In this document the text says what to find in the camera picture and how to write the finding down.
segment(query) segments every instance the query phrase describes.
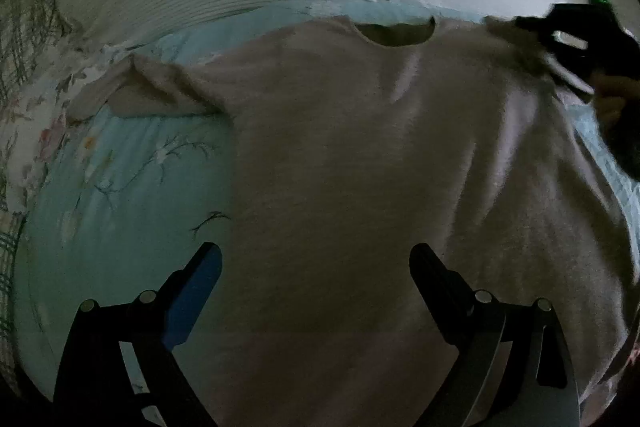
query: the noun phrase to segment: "pillowcase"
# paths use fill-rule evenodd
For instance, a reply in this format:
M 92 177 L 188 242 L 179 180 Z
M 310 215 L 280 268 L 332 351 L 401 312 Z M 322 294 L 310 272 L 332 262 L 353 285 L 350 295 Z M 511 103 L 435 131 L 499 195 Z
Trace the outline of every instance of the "pillowcase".
M 30 80 L 45 47 L 70 30 L 56 0 L 0 0 L 0 108 Z

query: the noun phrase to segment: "light blue bedsheet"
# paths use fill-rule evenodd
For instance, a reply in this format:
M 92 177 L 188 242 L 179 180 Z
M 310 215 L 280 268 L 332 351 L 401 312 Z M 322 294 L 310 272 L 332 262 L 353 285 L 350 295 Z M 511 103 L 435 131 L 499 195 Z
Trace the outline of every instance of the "light blue bedsheet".
M 480 20 L 452 10 L 391 3 L 293 2 L 187 28 L 138 52 L 187 64 L 316 16 L 348 14 L 359 22 L 389 24 L 433 13 Z M 638 238 L 638 184 L 611 167 L 585 111 L 571 114 Z M 81 301 L 94 298 L 112 305 L 156 289 L 204 241 L 218 243 L 224 255 L 233 147 L 230 122 L 222 115 L 122 120 L 103 108 L 59 153 L 22 235 L 15 275 L 20 362 L 47 397 L 53 395 L 64 342 Z M 206 354 L 194 353 L 188 344 L 174 353 L 200 394 L 205 376 L 198 373 L 197 361 Z M 139 375 L 133 380 L 142 385 Z

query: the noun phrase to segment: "bed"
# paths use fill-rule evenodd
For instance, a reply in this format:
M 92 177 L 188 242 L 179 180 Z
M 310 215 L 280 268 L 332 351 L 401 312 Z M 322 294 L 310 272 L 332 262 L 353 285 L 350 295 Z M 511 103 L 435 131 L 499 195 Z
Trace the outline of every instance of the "bed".
M 389 24 L 437 14 L 478 22 L 486 14 L 542 15 L 558 1 L 56 0 L 57 18 L 47 19 L 52 21 L 48 39 L 34 46 L 36 58 L 23 61 L 31 65 L 29 74 L 6 92 L 6 99 L 15 103 L 4 110 L 5 132 L 10 128 L 8 135 L 17 138 L 5 143 L 28 153 L 12 155 L 4 166 L 3 216 L 10 239 L 6 251 L 11 251 L 3 267 L 4 320 L 15 347 L 4 343 L 3 376 L 11 381 L 15 353 L 40 392 L 52 398 L 68 328 L 81 301 L 130 301 L 140 290 L 161 285 L 203 241 L 214 241 L 223 251 L 228 245 L 225 216 L 234 144 L 225 117 L 123 120 L 105 107 L 71 130 L 58 117 L 83 83 L 119 57 L 136 50 L 191 64 L 314 17 L 348 14 L 361 22 Z M 27 123 L 9 127 L 20 120 L 18 113 L 28 117 Z M 591 108 L 577 105 L 571 115 L 620 201 L 637 259 L 638 184 L 607 153 Z M 31 154 L 34 148 L 37 158 Z M 25 214 L 23 224 L 16 216 Z M 203 404 L 215 411 L 202 363 L 205 339 L 195 346 L 174 353 Z M 134 357 L 125 355 L 133 385 L 144 389 Z M 592 419 L 608 405 L 614 387 L 615 379 L 609 378 L 588 393 L 583 386 Z

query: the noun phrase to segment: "plaid fabric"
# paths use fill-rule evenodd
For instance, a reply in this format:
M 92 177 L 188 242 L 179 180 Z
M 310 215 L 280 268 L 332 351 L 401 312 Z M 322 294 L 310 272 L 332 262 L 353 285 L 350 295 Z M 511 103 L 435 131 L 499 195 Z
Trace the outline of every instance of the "plaid fabric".
M 14 369 L 12 282 L 15 250 L 24 218 L 7 212 L 0 201 L 0 375 L 19 394 Z
M 0 0 L 0 109 L 31 80 L 38 56 L 71 26 L 56 0 Z M 17 393 L 12 285 L 15 251 L 24 216 L 8 211 L 0 172 L 0 376 Z

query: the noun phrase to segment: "finger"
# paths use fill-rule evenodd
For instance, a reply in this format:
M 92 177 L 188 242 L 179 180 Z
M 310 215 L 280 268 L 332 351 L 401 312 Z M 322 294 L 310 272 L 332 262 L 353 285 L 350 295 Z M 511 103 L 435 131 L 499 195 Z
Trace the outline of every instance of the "finger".
M 626 100 L 621 96 L 607 96 L 606 98 L 596 96 L 593 99 L 593 108 L 596 111 L 596 115 L 601 115 L 612 111 L 622 111 L 625 105 Z
M 608 131 L 620 120 L 620 111 L 609 111 L 599 115 L 598 123 L 603 131 Z
M 627 100 L 640 100 L 640 82 L 628 76 L 612 76 L 596 72 L 590 76 L 589 83 L 593 86 L 596 95 L 603 98 L 620 96 Z

